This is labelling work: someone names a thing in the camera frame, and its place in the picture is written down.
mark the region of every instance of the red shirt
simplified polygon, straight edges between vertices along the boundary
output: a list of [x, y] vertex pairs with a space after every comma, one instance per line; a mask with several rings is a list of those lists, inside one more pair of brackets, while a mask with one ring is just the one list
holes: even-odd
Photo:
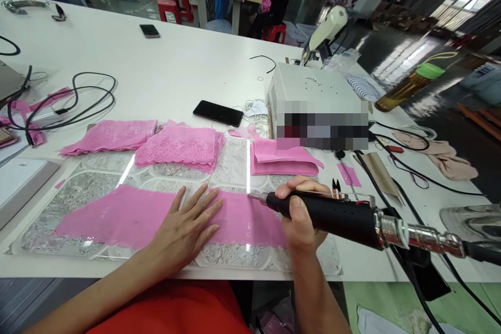
[[251, 334], [227, 281], [177, 281], [157, 284], [90, 334]]

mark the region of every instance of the work table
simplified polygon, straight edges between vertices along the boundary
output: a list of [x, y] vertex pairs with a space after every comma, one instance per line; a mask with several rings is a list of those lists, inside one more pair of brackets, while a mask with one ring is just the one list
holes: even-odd
[[[45, 71], [49, 80], [33, 87], [34, 99], [61, 87], [71, 86], [72, 77], [82, 71], [96, 71], [114, 76], [118, 81], [115, 90], [116, 104], [105, 118], [112, 120], [151, 120], [159, 123], [168, 119], [185, 121], [190, 126], [211, 127], [212, 121], [193, 116], [192, 111], [200, 100], [228, 107], [243, 105], [250, 99], [265, 99], [273, 72], [273, 62], [266, 58], [249, 58], [265, 55], [275, 62], [285, 58], [299, 58], [297, 47], [237, 37], [224, 33], [147, 20], [159, 31], [158, 39], [146, 39], [139, 25], [146, 20], [96, 9], [62, 4], [68, 19], [56, 22], [51, 13], [42, 8], [26, 8], [28, 14], [15, 15], [0, 8], [0, 35], [14, 41], [20, 48], [18, 56], [2, 56], [2, 60], [18, 72]], [[10, 51], [11, 46], [0, 41], [0, 51]], [[360, 65], [352, 73], [368, 76]], [[99, 77], [85, 77], [77, 85], [100, 84]], [[83, 93], [79, 106], [93, 103], [90, 93]], [[414, 122], [402, 109], [390, 113], [374, 110], [376, 120], [389, 126], [402, 126]], [[120, 265], [117, 261], [82, 260], [65, 256], [6, 255], [10, 244], [37, 217], [44, 200], [55, 192], [54, 186], [68, 178], [81, 157], [62, 160], [58, 150], [80, 140], [87, 125], [100, 117], [72, 126], [46, 132], [47, 142], [26, 149], [22, 157], [57, 160], [60, 169], [35, 194], [23, 209], [0, 231], [0, 278], [4, 277], [102, 277]], [[214, 123], [216, 130], [224, 132], [226, 126]], [[378, 133], [391, 135], [391, 131], [378, 128]], [[432, 183], [427, 190], [416, 188], [407, 172], [391, 167], [384, 151], [370, 146], [369, 151], [380, 154], [391, 176], [397, 179], [414, 203], [423, 221], [444, 231], [440, 208], [487, 204], [485, 197], [466, 196], [442, 189]], [[320, 182], [330, 185], [332, 177], [340, 178], [338, 161], [332, 153], [313, 150], [313, 156], [325, 164], [320, 171]], [[402, 159], [410, 166], [431, 178], [455, 189], [478, 192], [471, 182], [453, 182], [443, 177], [427, 156], [405, 152]], [[347, 164], [355, 168], [363, 188], [357, 192], [376, 196], [376, 204], [383, 204], [371, 185], [368, 176], [349, 155]], [[345, 192], [350, 189], [342, 186]], [[409, 208], [389, 198], [403, 219], [416, 223]], [[342, 265], [342, 275], [328, 276], [333, 281], [407, 281], [391, 251], [379, 252], [336, 236], [336, 246]], [[470, 259], [450, 257], [459, 274], [467, 282], [500, 282], [501, 268]], [[446, 281], [454, 277], [438, 255], [432, 260]], [[281, 271], [223, 269], [188, 266], [179, 275], [184, 279], [243, 279], [284, 280], [291, 274]]]

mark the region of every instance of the black handle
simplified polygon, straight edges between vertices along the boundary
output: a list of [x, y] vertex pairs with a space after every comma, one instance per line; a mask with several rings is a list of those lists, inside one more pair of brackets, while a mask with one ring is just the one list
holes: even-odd
[[463, 242], [464, 252], [477, 261], [486, 261], [501, 266], [501, 253], [475, 243]]
[[313, 227], [370, 248], [382, 250], [376, 235], [374, 211], [367, 204], [357, 205], [352, 201], [336, 200], [316, 194], [294, 191], [286, 199], [280, 199], [274, 192], [268, 193], [266, 204], [269, 208], [290, 218], [291, 197], [300, 197], [312, 219]]

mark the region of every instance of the black smartphone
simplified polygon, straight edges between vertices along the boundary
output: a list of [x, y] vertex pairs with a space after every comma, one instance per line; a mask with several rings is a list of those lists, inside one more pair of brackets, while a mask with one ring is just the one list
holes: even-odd
[[157, 28], [153, 25], [139, 25], [139, 27], [141, 28], [142, 33], [145, 35], [146, 38], [160, 37]]
[[240, 122], [244, 116], [242, 111], [234, 110], [215, 103], [200, 101], [198, 106], [193, 111], [194, 115], [205, 117], [217, 121], [219, 123], [240, 126]]

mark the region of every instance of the red stool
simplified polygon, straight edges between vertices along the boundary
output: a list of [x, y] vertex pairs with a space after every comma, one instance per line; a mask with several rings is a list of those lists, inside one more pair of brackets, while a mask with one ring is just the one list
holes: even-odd
[[284, 44], [285, 43], [286, 29], [287, 29], [287, 25], [284, 23], [281, 23], [280, 25], [275, 25], [275, 26], [265, 26], [265, 27], [263, 27], [263, 40]]
[[177, 23], [181, 25], [181, 17], [175, 2], [170, 0], [157, 0], [158, 12], [163, 22]]
[[193, 23], [194, 17], [189, 0], [174, 0], [180, 17], [186, 17], [189, 23]]

